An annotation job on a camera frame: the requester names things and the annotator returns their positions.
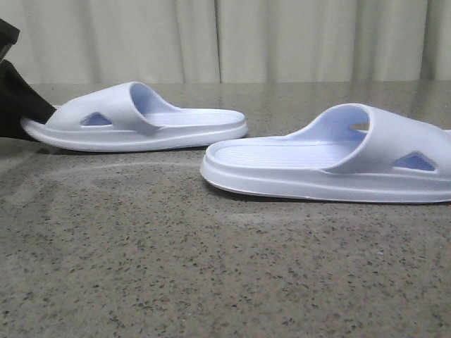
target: slide sandal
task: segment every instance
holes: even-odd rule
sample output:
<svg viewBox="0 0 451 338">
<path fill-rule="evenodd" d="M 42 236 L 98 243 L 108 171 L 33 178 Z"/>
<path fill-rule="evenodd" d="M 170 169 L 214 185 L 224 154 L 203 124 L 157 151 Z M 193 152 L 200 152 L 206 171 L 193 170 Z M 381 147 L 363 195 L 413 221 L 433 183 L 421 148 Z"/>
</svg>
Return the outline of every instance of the slide sandal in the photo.
<svg viewBox="0 0 451 338">
<path fill-rule="evenodd" d="M 368 131 L 354 129 L 368 123 Z M 283 137 L 211 145 L 201 174 L 241 194 L 381 203 L 451 200 L 451 134 L 363 104 L 329 108 Z"/>
<path fill-rule="evenodd" d="M 242 113 L 178 108 L 154 90 L 129 82 L 73 99 L 45 123 L 23 118 L 41 142 L 78 151 L 151 151 L 205 146 L 247 134 Z"/>
</svg>

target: rubber sandal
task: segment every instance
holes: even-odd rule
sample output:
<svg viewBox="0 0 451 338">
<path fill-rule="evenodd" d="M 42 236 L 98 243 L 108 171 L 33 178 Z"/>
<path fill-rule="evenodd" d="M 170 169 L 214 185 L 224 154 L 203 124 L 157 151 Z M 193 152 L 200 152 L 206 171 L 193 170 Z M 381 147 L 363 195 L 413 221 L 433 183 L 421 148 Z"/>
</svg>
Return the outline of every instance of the rubber sandal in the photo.
<svg viewBox="0 0 451 338">
<path fill-rule="evenodd" d="M 353 129 L 368 123 L 368 132 Z M 332 107 L 283 137 L 211 145 L 212 185 L 241 194 L 329 201 L 451 200 L 451 134 L 363 104 Z"/>
<path fill-rule="evenodd" d="M 3 60 L 8 50 L 17 42 L 19 32 L 16 27 L 0 19 L 0 61 Z"/>
<path fill-rule="evenodd" d="M 41 142 L 78 151 L 151 151 L 243 137 L 242 113 L 178 108 L 139 82 L 119 84 L 60 106 L 46 123 L 23 118 Z"/>
<path fill-rule="evenodd" d="M 0 63 L 0 137 L 33 140 L 20 125 L 25 116 L 45 123 L 55 108 L 20 76 L 8 60 Z"/>
</svg>

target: slipper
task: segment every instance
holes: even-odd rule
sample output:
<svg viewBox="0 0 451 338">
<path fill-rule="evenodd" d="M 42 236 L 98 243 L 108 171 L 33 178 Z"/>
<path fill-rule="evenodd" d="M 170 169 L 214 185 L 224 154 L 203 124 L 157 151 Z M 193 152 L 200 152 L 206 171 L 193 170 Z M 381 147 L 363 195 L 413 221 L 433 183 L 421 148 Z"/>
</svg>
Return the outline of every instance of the slipper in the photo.
<svg viewBox="0 0 451 338">
<path fill-rule="evenodd" d="M 368 132 L 352 126 L 368 123 Z M 329 108 L 283 137 L 211 145 L 212 185 L 241 194 L 382 203 L 451 200 L 451 134 L 363 104 Z"/>
<path fill-rule="evenodd" d="M 41 142 L 79 151 L 151 151 L 243 137 L 242 113 L 178 108 L 139 82 L 119 84 L 58 107 L 45 123 L 23 118 Z"/>
</svg>

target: white curtain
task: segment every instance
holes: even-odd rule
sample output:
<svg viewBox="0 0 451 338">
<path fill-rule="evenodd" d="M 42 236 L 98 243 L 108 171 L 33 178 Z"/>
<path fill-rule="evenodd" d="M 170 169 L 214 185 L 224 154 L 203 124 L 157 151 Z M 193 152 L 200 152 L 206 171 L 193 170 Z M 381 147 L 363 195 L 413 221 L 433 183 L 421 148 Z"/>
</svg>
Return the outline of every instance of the white curtain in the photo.
<svg viewBox="0 0 451 338">
<path fill-rule="evenodd" d="M 0 0 L 29 83 L 451 80 L 451 0 Z"/>
</svg>

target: textured footbed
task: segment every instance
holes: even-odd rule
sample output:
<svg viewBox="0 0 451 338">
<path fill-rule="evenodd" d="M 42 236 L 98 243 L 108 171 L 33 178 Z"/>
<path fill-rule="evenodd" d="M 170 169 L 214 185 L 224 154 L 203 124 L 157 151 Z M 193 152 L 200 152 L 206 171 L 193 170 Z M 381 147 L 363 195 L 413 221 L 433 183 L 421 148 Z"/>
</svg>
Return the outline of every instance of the textured footbed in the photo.
<svg viewBox="0 0 451 338">
<path fill-rule="evenodd" d="M 341 161 L 361 142 L 301 143 L 283 145 L 237 145 L 220 148 L 215 157 L 236 166 L 262 168 L 324 168 Z"/>
<path fill-rule="evenodd" d="M 236 113 L 214 109 L 182 109 L 175 112 L 144 115 L 152 125 L 180 127 L 189 125 L 222 125 L 237 122 Z"/>
</svg>

